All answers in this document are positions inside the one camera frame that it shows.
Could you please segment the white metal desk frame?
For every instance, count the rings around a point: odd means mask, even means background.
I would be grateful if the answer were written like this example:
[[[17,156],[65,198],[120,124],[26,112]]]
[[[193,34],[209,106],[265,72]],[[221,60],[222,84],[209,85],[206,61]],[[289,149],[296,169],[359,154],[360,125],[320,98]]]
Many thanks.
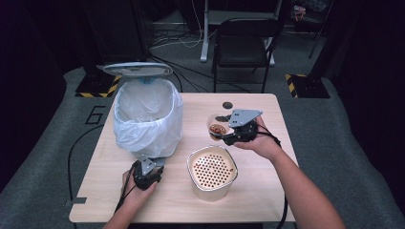
[[[203,42],[200,61],[205,63],[208,58],[209,49],[209,26],[220,25],[223,21],[237,17],[269,17],[277,18],[281,9],[283,0],[276,0],[275,10],[272,12],[257,12],[257,11],[235,11],[235,10],[211,10],[209,8],[209,0],[204,0],[203,10]]]

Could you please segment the beige container with perforated strainer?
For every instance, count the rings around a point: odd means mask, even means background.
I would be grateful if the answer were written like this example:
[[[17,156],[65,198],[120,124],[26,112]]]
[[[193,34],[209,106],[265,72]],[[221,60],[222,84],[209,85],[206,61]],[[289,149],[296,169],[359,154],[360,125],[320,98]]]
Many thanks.
[[[187,159],[193,191],[199,199],[217,201],[224,198],[238,177],[237,165],[223,146],[207,146]]]

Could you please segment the clear plastic cup brown liquid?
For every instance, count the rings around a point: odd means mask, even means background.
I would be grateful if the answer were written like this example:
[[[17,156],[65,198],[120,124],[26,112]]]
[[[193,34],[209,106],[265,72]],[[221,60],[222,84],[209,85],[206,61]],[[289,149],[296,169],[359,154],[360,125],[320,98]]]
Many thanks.
[[[215,116],[222,114],[212,114],[206,120],[207,131],[209,135],[214,140],[221,140],[223,135],[228,135],[233,133],[233,129],[229,127],[228,122],[218,122],[215,120]]]

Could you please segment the black folding chair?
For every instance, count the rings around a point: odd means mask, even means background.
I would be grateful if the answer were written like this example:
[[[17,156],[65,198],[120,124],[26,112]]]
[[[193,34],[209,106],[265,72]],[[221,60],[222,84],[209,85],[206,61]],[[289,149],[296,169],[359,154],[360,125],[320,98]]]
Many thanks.
[[[264,68],[261,92],[265,90],[270,57],[279,40],[284,24],[272,18],[232,18],[218,28],[214,42],[213,91],[217,91],[219,68]]]

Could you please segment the person's left hand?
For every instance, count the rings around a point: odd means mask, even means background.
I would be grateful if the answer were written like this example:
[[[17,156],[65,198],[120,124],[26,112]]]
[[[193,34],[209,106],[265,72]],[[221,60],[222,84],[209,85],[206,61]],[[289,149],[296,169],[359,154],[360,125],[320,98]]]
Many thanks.
[[[123,203],[135,203],[142,206],[147,202],[149,197],[152,196],[156,189],[157,183],[154,182],[147,190],[142,191],[134,182],[134,178],[130,171],[126,171],[122,175],[122,188],[121,192],[123,193],[124,200]]]

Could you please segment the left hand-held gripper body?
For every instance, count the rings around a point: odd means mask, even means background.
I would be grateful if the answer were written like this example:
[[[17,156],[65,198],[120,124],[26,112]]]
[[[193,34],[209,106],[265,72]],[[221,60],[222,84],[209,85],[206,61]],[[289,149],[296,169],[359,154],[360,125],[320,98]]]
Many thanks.
[[[150,158],[143,158],[134,162],[133,177],[137,187],[145,191],[154,182],[160,182],[164,170],[164,163],[160,160],[154,161]]]

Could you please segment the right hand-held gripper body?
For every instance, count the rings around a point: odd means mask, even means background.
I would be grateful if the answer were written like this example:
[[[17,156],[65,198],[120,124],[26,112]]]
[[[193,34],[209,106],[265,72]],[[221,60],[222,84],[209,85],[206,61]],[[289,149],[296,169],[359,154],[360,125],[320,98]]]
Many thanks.
[[[248,142],[258,134],[256,118],[263,112],[260,110],[236,109],[230,114],[229,127],[233,129],[235,142]]]

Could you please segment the black base with striped edge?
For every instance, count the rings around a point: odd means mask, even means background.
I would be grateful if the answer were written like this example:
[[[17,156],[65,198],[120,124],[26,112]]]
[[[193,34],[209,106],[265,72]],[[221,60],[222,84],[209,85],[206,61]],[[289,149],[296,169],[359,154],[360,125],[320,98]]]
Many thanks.
[[[75,95],[88,98],[111,97],[117,89],[119,80],[119,75],[102,73],[94,76],[86,74],[76,88]]]
[[[294,98],[330,98],[321,79],[311,79],[305,74],[286,74],[286,81]]]

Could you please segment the black metal stand leg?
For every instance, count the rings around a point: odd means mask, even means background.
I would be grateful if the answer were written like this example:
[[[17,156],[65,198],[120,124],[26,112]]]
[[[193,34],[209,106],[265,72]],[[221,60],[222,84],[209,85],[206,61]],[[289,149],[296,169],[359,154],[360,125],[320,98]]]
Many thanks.
[[[309,58],[313,57],[315,49],[319,43],[321,34],[324,32],[324,28],[327,24],[330,11],[333,6],[334,0],[317,0],[319,3],[323,3],[325,8],[322,11],[312,11],[309,16],[309,23],[315,28],[314,43],[309,53]]]

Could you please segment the person's right hand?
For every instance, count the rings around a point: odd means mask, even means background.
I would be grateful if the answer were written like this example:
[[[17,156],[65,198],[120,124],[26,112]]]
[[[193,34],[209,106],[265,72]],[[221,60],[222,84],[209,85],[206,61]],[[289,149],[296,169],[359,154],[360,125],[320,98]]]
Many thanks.
[[[257,134],[255,139],[249,142],[236,142],[234,146],[244,150],[251,150],[257,155],[273,162],[277,156],[282,154],[283,150],[274,139],[268,135],[267,127],[260,116],[256,118],[256,122],[259,125],[260,133]]]

